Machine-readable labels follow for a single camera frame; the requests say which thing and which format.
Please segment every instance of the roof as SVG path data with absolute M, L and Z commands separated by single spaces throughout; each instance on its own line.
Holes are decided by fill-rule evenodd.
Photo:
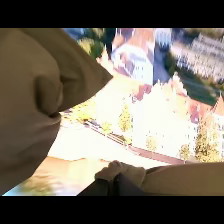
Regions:
M 220 92 L 218 101 L 216 102 L 215 106 L 212 108 L 212 112 L 219 116 L 224 116 L 224 101 L 223 101 L 221 92 Z

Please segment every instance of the spire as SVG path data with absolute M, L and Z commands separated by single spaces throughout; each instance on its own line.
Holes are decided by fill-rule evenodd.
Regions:
M 224 116 L 224 101 L 223 101 L 221 91 L 220 91 L 219 99 L 217 100 L 215 106 L 212 108 L 212 112 L 219 116 Z

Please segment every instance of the black object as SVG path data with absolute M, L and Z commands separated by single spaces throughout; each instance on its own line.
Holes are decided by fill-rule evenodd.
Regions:
M 77 196 L 147 196 L 123 174 L 118 174 L 113 181 L 96 179 Z

